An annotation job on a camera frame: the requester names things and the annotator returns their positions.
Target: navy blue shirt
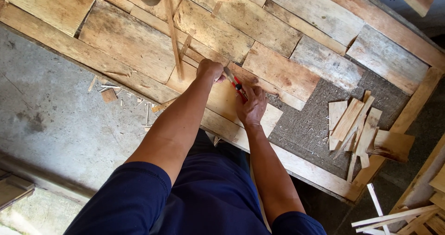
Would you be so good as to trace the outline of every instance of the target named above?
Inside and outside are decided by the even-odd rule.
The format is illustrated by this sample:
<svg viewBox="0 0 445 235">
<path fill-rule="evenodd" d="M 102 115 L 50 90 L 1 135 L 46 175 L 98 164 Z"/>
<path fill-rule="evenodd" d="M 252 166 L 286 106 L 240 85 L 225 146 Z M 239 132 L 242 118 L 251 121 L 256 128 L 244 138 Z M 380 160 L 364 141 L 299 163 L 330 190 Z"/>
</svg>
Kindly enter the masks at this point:
<svg viewBox="0 0 445 235">
<path fill-rule="evenodd" d="M 274 235 L 326 234 L 297 211 L 277 217 Z M 85 234 L 270 234 L 250 176 L 214 153 L 187 157 L 171 187 L 167 173 L 147 162 L 118 167 L 65 232 Z"/>
</svg>

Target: left hand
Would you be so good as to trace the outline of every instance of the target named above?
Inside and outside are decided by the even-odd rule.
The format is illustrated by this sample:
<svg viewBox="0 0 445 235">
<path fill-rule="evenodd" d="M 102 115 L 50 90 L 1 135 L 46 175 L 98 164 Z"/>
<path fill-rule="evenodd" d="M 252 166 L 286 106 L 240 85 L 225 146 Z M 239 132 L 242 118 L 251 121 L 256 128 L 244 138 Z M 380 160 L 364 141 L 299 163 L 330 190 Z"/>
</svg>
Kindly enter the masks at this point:
<svg viewBox="0 0 445 235">
<path fill-rule="evenodd" d="M 223 64 L 213 62 L 209 59 L 203 59 L 197 68 L 196 78 L 211 79 L 213 83 L 221 83 L 226 77 L 223 75 Z"/>
</svg>

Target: person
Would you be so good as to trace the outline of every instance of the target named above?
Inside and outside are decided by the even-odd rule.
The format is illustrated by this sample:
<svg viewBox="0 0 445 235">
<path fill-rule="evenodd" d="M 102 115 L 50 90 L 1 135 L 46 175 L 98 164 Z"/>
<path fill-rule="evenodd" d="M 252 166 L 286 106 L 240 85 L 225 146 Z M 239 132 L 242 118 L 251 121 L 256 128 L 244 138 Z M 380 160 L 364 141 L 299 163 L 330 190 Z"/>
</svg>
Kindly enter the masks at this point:
<svg viewBox="0 0 445 235">
<path fill-rule="evenodd" d="M 82 208 L 64 234 L 326 234 L 305 214 L 290 176 L 264 135 L 260 120 L 268 99 L 243 85 L 236 112 L 248 135 L 250 177 L 244 152 L 215 147 L 199 129 L 223 66 L 201 61 L 196 79 L 154 122 L 136 151 Z"/>
</svg>

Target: forearm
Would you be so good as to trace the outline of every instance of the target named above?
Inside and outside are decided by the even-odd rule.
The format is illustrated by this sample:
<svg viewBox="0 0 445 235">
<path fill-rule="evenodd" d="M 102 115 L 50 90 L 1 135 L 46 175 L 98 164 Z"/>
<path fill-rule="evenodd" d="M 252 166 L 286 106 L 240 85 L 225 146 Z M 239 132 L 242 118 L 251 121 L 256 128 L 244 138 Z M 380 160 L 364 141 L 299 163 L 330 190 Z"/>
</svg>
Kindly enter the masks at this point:
<svg viewBox="0 0 445 235">
<path fill-rule="evenodd" d="M 261 125 L 247 126 L 246 132 L 253 173 L 269 225 L 282 213 L 305 213 L 292 180 L 270 146 Z"/>
<path fill-rule="evenodd" d="M 166 171 L 173 185 L 196 138 L 212 84 L 208 77 L 195 79 L 158 117 L 126 162 L 155 164 Z"/>
</svg>

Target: right hand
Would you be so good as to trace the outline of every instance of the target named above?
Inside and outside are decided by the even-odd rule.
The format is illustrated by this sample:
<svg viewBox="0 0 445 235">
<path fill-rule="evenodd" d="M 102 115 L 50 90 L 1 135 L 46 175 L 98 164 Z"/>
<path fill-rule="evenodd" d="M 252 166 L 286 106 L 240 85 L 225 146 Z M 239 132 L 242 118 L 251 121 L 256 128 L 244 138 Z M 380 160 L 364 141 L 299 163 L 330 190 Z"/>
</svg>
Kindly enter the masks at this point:
<svg viewBox="0 0 445 235">
<path fill-rule="evenodd" d="M 243 85 L 242 88 L 248 96 L 248 101 L 243 104 L 241 96 L 236 94 L 236 113 L 244 127 L 261 125 L 260 121 L 266 111 L 269 99 L 266 93 L 259 86 L 249 87 Z"/>
</svg>

